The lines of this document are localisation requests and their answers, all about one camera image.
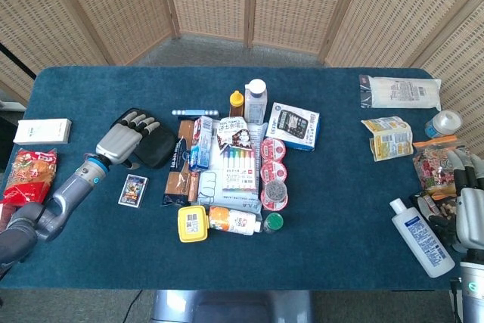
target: white plastic container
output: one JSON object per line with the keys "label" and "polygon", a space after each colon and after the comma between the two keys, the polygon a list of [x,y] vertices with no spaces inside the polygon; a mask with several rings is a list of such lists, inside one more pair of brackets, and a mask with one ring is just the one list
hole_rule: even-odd
{"label": "white plastic container", "polygon": [[390,202],[390,206],[396,213],[393,224],[427,274],[437,278],[450,271],[454,260],[417,209],[407,208],[400,198]]}
{"label": "white plastic container", "polygon": [[210,207],[209,212],[210,228],[235,234],[252,235],[254,232],[261,232],[261,222],[256,221],[256,215],[248,212],[230,210],[225,207]]}
{"label": "white plastic container", "polygon": [[455,134],[462,126],[461,116],[453,110],[442,110],[425,124],[425,134],[429,138],[440,138]]}
{"label": "white plastic container", "polygon": [[253,79],[245,85],[244,119],[248,123],[262,125],[267,108],[267,88],[261,79]]}

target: robotic hand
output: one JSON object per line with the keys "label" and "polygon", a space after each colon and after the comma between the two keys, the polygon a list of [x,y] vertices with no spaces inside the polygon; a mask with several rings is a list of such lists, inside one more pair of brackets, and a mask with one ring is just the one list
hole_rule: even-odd
{"label": "robotic hand", "polygon": [[448,152],[457,190],[457,251],[461,260],[462,303],[465,323],[484,321],[484,161],[456,150]]}
{"label": "robotic hand", "polygon": [[142,138],[158,126],[153,117],[133,111],[114,124],[96,147],[96,154],[88,154],[84,163],[58,188],[49,203],[28,203],[11,218],[0,233],[0,270],[9,269],[24,258],[37,240],[55,239],[67,223],[71,213],[109,171],[109,165],[123,164],[133,169],[128,161]]}

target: yellow lid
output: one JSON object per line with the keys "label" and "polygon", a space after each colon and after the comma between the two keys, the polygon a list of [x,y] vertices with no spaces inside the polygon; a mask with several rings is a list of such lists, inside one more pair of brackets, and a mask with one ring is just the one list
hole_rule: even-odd
{"label": "yellow lid", "polygon": [[209,219],[203,206],[189,206],[178,210],[178,234],[181,242],[203,241],[208,235]]}
{"label": "yellow lid", "polygon": [[232,95],[230,95],[230,105],[233,107],[239,107],[244,104],[244,96],[238,91],[235,90]]}

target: blue carpet tablecloth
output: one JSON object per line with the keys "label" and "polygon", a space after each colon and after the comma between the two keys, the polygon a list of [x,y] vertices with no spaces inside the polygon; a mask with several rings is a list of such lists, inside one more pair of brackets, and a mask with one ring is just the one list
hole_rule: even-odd
{"label": "blue carpet tablecloth", "polygon": [[[53,188],[82,163],[110,124],[130,107],[158,116],[175,133],[171,109],[228,112],[228,97],[253,78],[273,101],[317,111],[314,152],[289,150],[290,201],[284,227],[252,237],[209,231],[206,241],[178,239],[175,206],[161,207],[169,166],[140,168],[149,177],[139,210],[117,204],[128,171],[111,168],[51,243],[39,243],[0,287],[150,289],[435,289],[405,245],[389,202],[420,190],[411,157],[373,161],[360,120],[398,115],[426,140],[436,110],[361,109],[358,75],[428,78],[415,69],[276,69],[241,67],[56,67],[41,72],[25,119],[72,120]],[[28,148],[46,151],[49,146]]]}

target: white lid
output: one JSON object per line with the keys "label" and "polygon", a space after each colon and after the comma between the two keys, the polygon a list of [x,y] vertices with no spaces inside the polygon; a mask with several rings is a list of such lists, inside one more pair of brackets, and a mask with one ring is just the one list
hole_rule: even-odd
{"label": "white lid", "polygon": [[255,221],[254,222],[254,232],[260,232],[261,230],[261,223],[260,221]]}
{"label": "white lid", "polygon": [[245,85],[251,94],[261,95],[265,91],[265,82],[261,79],[253,79],[248,85]]}
{"label": "white lid", "polygon": [[407,207],[403,204],[400,198],[397,198],[396,200],[390,202],[390,206],[393,208],[397,215],[407,210]]}
{"label": "white lid", "polygon": [[442,134],[454,134],[462,125],[461,115],[452,110],[443,110],[436,115],[437,125],[434,127]]}

